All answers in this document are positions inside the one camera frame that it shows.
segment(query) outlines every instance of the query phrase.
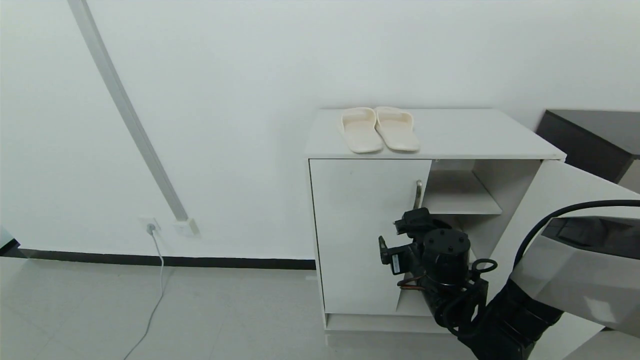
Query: white cabinet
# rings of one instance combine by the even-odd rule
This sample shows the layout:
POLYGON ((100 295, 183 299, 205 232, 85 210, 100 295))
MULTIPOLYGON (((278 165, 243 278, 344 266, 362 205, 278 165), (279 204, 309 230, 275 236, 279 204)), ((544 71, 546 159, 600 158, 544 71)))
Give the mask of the white cabinet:
MULTIPOLYGON (((545 215, 577 202, 640 199, 564 164, 564 153, 499 111, 408 111, 421 144, 414 153, 350 152, 337 131, 341 110, 321 110, 313 123, 305 153, 327 331, 447 332, 420 293, 400 291, 401 275, 380 261, 378 236, 390 247, 410 242, 395 234, 393 221, 413 208, 417 181, 419 204, 465 231, 476 257, 498 261, 483 276, 490 298, 506 282, 523 237, 545 215)), ((640 218, 637 208, 595 213, 640 218)), ((561 323, 557 328, 572 335, 545 335, 534 357, 561 359, 602 328, 570 315, 561 323)))
POLYGON ((406 243, 392 222, 413 207, 417 182, 427 183, 431 160, 311 159, 314 213, 327 313, 392 315, 400 275, 380 266, 378 237, 406 243))

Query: wall switch plate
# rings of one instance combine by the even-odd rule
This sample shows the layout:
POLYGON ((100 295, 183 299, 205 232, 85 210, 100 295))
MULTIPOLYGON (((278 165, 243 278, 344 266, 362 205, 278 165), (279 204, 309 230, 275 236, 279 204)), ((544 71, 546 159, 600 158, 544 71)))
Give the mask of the wall switch plate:
POLYGON ((173 223, 173 227, 176 233, 188 238, 194 238, 200 233, 196 222, 192 218, 188 218, 185 221, 176 221, 173 223))
POLYGON ((160 225, 158 225, 156 218, 138 217, 138 221, 142 225, 142 228, 145 230, 145 232, 147 231, 147 224, 154 224, 156 226, 156 231, 160 231, 160 225))

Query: cabinet door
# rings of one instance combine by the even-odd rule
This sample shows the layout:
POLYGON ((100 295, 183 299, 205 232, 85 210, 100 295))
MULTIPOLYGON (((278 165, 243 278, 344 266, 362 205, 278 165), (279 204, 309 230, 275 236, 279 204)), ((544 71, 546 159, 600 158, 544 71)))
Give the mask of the cabinet door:
MULTIPOLYGON (((543 217, 580 202, 614 199, 640 199, 640 195, 561 161, 544 161, 491 255, 498 269, 483 275, 490 283, 489 299, 506 283, 520 243, 543 217)), ((640 218, 640 208, 585 209, 566 216, 581 215, 640 218)), ((565 313, 544 333, 530 359, 563 359, 601 329, 597 323, 565 313)))
POLYGON ((424 187, 431 160, 309 162, 325 312, 396 314, 403 276, 380 262, 378 237, 389 247, 410 242, 393 222, 413 208, 416 182, 424 187))

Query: white slipper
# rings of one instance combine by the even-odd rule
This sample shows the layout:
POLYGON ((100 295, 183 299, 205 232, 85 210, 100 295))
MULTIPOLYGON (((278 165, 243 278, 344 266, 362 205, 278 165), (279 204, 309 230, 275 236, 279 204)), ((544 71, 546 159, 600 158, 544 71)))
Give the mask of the white slipper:
POLYGON ((413 115, 389 106, 378 106, 376 130, 389 149, 397 151, 418 151, 420 142, 413 133, 413 115))
POLYGON ((349 149, 355 153, 382 150, 382 139, 376 132, 376 113, 370 108, 346 109, 338 125, 349 149))

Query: white cable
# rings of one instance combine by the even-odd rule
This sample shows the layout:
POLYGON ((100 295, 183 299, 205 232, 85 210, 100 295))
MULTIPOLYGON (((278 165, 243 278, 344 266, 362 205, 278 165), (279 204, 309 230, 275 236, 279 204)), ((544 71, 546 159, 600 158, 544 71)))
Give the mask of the white cable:
POLYGON ((137 344, 135 344, 132 347, 132 349, 127 353, 127 355, 122 360, 127 360, 127 358, 129 357, 129 355, 131 355, 133 350, 136 350, 136 347, 138 347, 138 345, 140 345, 142 340, 144 340, 147 337, 147 334, 149 333, 149 327, 151 326, 151 320, 154 318, 156 309, 158 308, 158 305, 160 305, 160 301, 162 301, 162 298, 164 297, 164 284, 162 281, 162 270, 164 268, 164 258, 160 254, 160 248, 158 248, 158 242, 156 240, 156 237, 154 236, 154 230, 156 230, 156 227, 154 224, 147 225, 147 233, 151 235, 151 237, 154 239, 154 244, 156 245, 156 250, 158 251, 158 256, 160 257, 160 299, 158 299, 158 302, 156 303, 154 310, 151 312, 151 316, 149 317, 149 322, 147 323, 147 330, 145 330, 145 334, 142 336, 142 338, 140 338, 140 340, 138 340, 137 344))

